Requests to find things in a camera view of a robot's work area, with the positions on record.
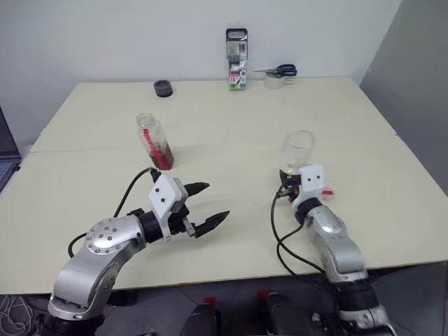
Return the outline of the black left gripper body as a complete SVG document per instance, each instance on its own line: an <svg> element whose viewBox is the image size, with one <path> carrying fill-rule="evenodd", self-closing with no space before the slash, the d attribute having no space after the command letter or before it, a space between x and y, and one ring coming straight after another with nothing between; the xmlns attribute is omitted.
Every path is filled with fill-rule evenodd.
<svg viewBox="0 0 448 336"><path fill-rule="evenodd" d="M169 229L172 235L177 235L178 233L186 233L189 237L195 236L195 228L193 224L188 220L188 215L190 211L185 205L186 199L194 194L193 185L185 185L187 196L176 200L171 206L171 215L169 217Z"/></svg>

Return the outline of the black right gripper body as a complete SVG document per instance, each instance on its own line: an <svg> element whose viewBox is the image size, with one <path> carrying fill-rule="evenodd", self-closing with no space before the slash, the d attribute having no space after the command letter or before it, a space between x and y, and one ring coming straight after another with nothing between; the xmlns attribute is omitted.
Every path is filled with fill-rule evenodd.
<svg viewBox="0 0 448 336"><path fill-rule="evenodd" d="M286 183L281 182L279 191L280 197L287 197L288 201L292 203L300 193L301 176L299 174L289 174L289 180Z"/></svg>

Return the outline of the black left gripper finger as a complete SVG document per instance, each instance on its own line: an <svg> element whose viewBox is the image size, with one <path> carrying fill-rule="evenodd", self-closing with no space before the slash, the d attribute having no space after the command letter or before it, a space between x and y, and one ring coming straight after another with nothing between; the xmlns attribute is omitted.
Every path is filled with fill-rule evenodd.
<svg viewBox="0 0 448 336"><path fill-rule="evenodd" d="M195 226L194 237L199 238L199 237L207 234L208 232L216 229L226 219L226 217L229 215L229 213L230 213L229 211L217 213L217 214L207 218L203 222L203 224L201 224L199 226Z"/></svg>
<svg viewBox="0 0 448 336"><path fill-rule="evenodd" d="M207 189L209 186L210 186L210 184L206 183L206 182L195 182L195 183L185 184L184 188L188 194L188 197L192 197L194 195L201 193L203 190Z"/></svg>

